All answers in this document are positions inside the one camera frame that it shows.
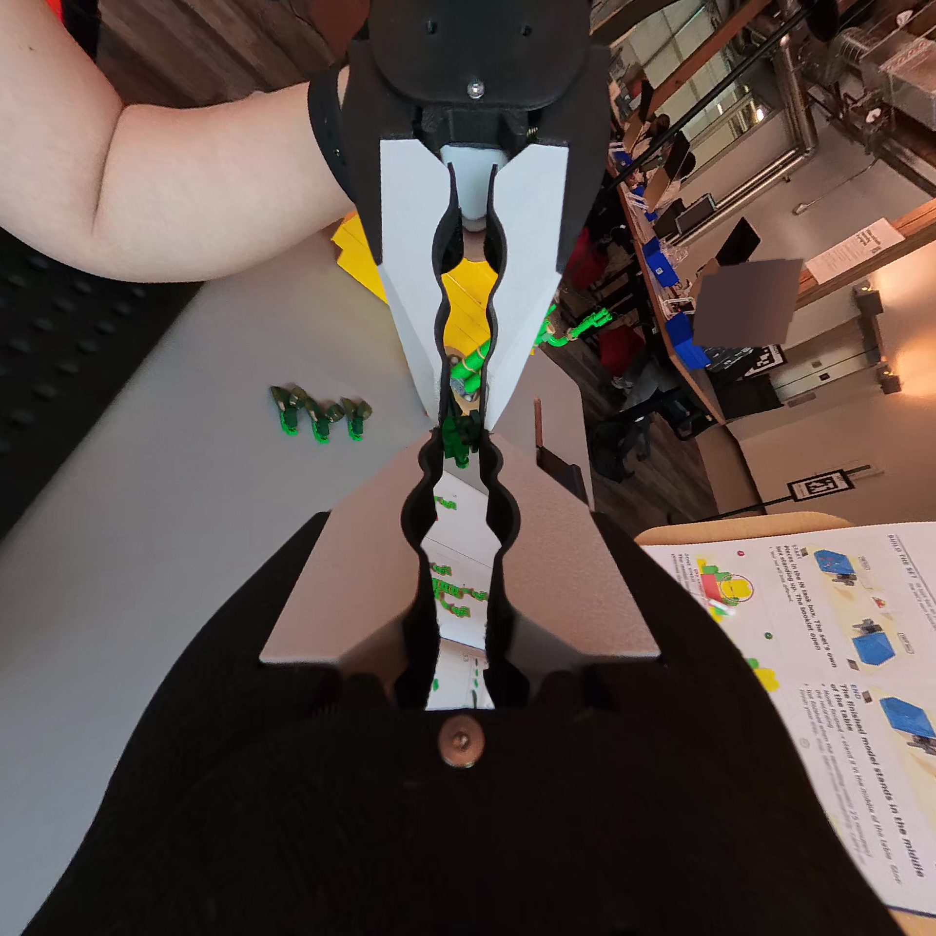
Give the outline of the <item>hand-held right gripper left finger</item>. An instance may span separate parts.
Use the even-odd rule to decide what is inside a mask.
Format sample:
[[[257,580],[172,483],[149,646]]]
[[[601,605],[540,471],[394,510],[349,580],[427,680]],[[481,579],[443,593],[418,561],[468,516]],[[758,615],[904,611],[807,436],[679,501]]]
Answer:
[[[443,466],[433,429],[332,509],[259,659],[372,675],[425,708],[440,649],[423,541]]]

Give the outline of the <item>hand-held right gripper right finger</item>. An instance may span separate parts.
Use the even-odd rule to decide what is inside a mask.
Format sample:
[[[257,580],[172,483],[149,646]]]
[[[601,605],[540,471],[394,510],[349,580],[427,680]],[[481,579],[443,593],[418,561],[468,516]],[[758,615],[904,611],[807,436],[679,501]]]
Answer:
[[[660,648],[588,504],[496,433],[482,432],[478,457],[498,543],[484,674],[495,708],[525,707],[556,672],[656,660]]]

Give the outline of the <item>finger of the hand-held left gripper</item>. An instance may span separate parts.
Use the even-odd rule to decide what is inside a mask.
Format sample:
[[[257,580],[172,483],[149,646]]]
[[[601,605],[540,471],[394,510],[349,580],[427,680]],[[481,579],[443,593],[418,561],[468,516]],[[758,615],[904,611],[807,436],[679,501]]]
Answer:
[[[415,390],[432,425],[441,423],[443,351],[441,282],[447,224],[457,207],[448,167],[414,138],[379,144],[381,259],[379,275]]]
[[[492,345],[485,365],[485,428],[516,389],[560,280],[557,257],[568,147],[533,144],[493,175],[490,218],[501,269],[489,297]]]

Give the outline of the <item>person's left forearm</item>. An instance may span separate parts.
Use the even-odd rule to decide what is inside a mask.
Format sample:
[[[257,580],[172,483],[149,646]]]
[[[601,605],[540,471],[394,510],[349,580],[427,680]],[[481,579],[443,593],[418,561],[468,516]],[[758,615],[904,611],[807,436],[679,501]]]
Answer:
[[[125,282],[204,282],[352,210],[313,133],[309,83],[125,106],[45,2],[2,2],[1,20],[1,222],[38,252]]]

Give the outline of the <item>green lego bamboo plant model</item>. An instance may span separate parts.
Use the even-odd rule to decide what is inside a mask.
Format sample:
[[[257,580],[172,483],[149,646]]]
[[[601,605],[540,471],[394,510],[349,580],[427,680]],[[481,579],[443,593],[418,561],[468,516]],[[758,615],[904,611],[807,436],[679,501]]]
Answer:
[[[552,321],[552,314],[556,310],[556,304],[550,305],[532,345],[530,351],[531,356],[534,355],[541,345],[565,347],[566,345],[578,341],[584,333],[597,330],[612,321],[612,315],[609,310],[606,308],[597,308],[586,315],[577,324],[565,331],[558,332],[555,323]],[[483,344],[477,345],[466,356],[450,356],[450,389],[455,396],[467,403],[474,403],[480,392],[482,369],[488,357],[489,346],[490,340],[486,340]]]

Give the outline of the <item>open lego instruction booklet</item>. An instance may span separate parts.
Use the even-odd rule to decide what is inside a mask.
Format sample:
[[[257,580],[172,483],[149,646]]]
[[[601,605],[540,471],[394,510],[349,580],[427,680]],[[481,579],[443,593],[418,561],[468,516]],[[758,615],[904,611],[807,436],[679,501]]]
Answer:
[[[488,599],[500,547],[489,529],[488,498],[445,472],[433,489],[436,521],[423,539],[440,646],[427,710],[493,709],[486,685]]]

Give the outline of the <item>yellow plastic bin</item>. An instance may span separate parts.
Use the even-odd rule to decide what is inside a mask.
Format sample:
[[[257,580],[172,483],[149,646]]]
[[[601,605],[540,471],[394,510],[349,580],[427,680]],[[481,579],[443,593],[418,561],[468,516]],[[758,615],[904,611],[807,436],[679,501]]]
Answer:
[[[387,303],[377,265],[356,212],[345,216],[333,234],[332,242],[338,250],[338,266]],[[442,280],[450,305],[444,344],[446,348],[466,356],[490,339],[487,306],[497,275],[485,260],[462,259],[457,267],[444,273]]]

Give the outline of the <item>red bean bag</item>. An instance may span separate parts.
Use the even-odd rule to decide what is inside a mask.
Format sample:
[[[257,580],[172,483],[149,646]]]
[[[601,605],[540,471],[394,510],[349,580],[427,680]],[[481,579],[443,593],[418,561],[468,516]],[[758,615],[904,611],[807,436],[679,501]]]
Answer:
[[[598,334],[600,364],[613,378],[624,376],[644,347],[640,332],[627,324],[609,325]]]
[[[577,291],[588,291],[600,281],[609,264],[609,255],[601,242],[591,237],[589,228],[582,228],[565,269],[565,279]]]

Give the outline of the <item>black box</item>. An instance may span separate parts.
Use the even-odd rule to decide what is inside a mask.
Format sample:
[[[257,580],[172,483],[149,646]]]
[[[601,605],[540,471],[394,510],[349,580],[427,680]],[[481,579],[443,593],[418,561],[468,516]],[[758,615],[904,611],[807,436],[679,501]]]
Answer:
[[[584,475],[578,464],[564,461],[545,446],[536,444],[535,460],[537,466],[551,477],[557,484],[577,497],[588,508],[591,508],[588,489]]]

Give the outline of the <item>blue storage bin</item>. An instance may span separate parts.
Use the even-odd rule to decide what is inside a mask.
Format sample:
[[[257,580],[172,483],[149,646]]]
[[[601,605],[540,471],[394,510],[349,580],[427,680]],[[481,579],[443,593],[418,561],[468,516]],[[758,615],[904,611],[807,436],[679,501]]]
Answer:
[[[666,323],[665,331],[674,352],[688,370],[703,370],[711,361],[706,349],[696,345],[692,318],[685,312],[677,312]]]
[[[660,287],[672,288],[680,284],[680,277],[663,250],[659,238],[653,237],[642,245],[642,256]]]

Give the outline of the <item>long wooden desk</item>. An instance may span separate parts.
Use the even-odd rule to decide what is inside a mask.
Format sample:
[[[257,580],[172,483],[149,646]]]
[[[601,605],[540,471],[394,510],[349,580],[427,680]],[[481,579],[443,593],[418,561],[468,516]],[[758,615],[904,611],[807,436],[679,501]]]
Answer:
[[[655,240],[653,231],[646,220],[645,211],[627,186],[618,188],[616,195],[634,243],[634,255],[648,295],[649,325],[643,328],[647,342],[653,344],[658,352],[657,357],[662,357],[669,368],[679,375],[682,385],[695,397],[699,407],[707,413],[708,420],[719,426],[725,426],[727,419],[712,387],[708,372],[705,369],[692,369],[685,365],[666,329],[667,307],[663,302],[665,299],[673,298],[675,294],[669,287],[660,285],[654,268],[649,264],[645,255],[646,244]]]

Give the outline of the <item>cardboard backed instruction sheet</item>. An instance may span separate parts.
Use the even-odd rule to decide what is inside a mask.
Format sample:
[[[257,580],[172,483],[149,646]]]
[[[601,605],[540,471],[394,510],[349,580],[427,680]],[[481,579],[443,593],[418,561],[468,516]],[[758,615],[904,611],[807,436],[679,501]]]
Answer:
[[[800,512],[637,542],[747,660],[903,932],[934,934],[934,522]]]

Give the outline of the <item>marker sign on pole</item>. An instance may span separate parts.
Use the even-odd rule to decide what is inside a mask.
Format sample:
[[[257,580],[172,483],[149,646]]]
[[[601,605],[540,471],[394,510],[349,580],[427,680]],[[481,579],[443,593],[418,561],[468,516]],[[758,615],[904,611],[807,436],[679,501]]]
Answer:
[[[787,483],[789,498],[798,504],[855,489],[849,472],[835,469]]]

